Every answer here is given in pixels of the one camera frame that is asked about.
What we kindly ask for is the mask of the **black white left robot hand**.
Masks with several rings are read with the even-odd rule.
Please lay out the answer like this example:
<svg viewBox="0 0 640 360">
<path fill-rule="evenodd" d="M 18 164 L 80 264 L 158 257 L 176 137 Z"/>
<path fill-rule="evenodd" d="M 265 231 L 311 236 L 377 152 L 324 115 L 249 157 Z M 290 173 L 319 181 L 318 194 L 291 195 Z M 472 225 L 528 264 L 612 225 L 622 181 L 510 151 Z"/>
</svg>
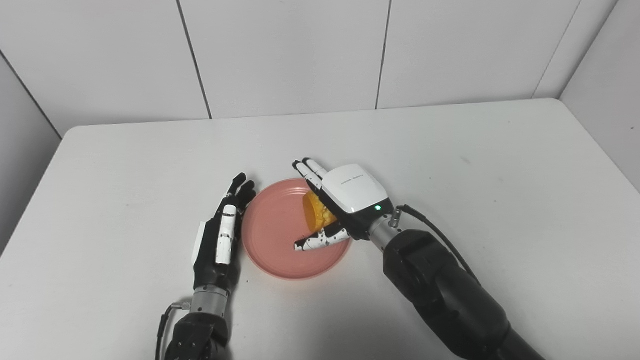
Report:
<svg viewBox="0 0 640 360">
<path fill-rule="evenodd" d="M 256 194 L 255 182 L 239 173 L 214 216 L 199 225 L 194 246 L 194 289 L 215 286 L 231 293 L 236 288 L 241 272 L 238 252 L 243 220 Z"/>
</svg>

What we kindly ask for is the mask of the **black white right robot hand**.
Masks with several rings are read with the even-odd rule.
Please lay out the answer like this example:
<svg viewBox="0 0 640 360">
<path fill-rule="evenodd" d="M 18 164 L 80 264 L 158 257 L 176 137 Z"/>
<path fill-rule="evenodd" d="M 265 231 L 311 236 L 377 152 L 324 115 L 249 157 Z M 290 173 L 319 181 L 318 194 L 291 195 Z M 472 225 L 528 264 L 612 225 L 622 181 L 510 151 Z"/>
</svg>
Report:
<svg viewBox="0 0 640 360">
<path fill-rule="evenodd" d="M 384 251 L 394 230 L 383 225 L 391 219 L 394 207 L 386 189 L 359 164 L 348 164 L 326 171 L 306 157 L 292 167 L 310 187 L 305 216 L 311 235 L 297 240 L 294 250 L 323 249 L 348 239 L 369 241 Z"/>
</svg>

